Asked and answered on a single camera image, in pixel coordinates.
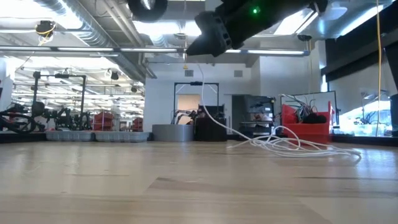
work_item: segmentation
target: white cable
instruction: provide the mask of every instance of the white cable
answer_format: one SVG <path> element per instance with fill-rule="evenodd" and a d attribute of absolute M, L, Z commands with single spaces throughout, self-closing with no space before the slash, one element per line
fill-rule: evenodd
<path fill-rule="evenodd" d="M 352 150 L 352 149 L 340 149 L 340 148 L 332 146 L 332 145 L 320 144 L 320 143 L 316 143 L 316 142 L 301 140 L 292 130 L 290 130 L 289 128 L 286 128 L 285 126 L 278 126 L 275 128 L 275 130 L 279 129 L 279 128 L 285 129 L 285 130 L 289 131 L 290 133 L 292 133 L 295 138 L 280 138 L 278 136 L 271 134 L 269 136 L 259 136 L 257 138 L 251 139 L 251 138 L 245 136 L 244 134 L 240 133 L 239 131 L 236 131 L 232 128 L 229 128 L 229 127 L 219 123 L 212 116 L 210 116 L 210 114 L 206 108 L 206 104 L 205 104 L 205 101 L 203 98 L 203 93 L 204 93 L 204 89 L 205 89 L 205 75 L 203 74 L 203 71 L 199 64 L 198 64 L 198 67 L 199 67 L 199 70 L 200 70 L 201 76 L 202 76 L 202 86 L 201 86 L 201 95 L 200 95 L 201 103 L 203 105 L 203 108 L 206 111 L 206 114 L 216 124 L 220 125 L 221 127 L 225 128 L 227 130 L 231 130 L 232 132 L 247 139 L 247 141 L 239 143 L 235 146 L 229 146 L 229 147 L 227 147 L 227 149 L 232 149 L 234 147 L 238 147 L 243 144 L 250 143 L 252 146 L 260 147 L 262 149 L 265 149 L 265 150 L 267 150 L 277 156 L 281 156 L 281 157 L 296 157 L 296 158 L 297 157 L 328 157 L 328 156 L 337 156 L 337 155 L 342 155 L 342 156 L 357 155 L 357 156 L 361 157 L 360 152 Z M 280 145 L 280 143 L 285 143 L 285 144 L 288 144 L 289 146 L 293 146 L 293 147 L 282 146 L 282 145 Z M 306 148 L 302 147 L 302 144 L 307 144 L 309 146 L 312 146 L 313 149 L 306 149 Z"/>

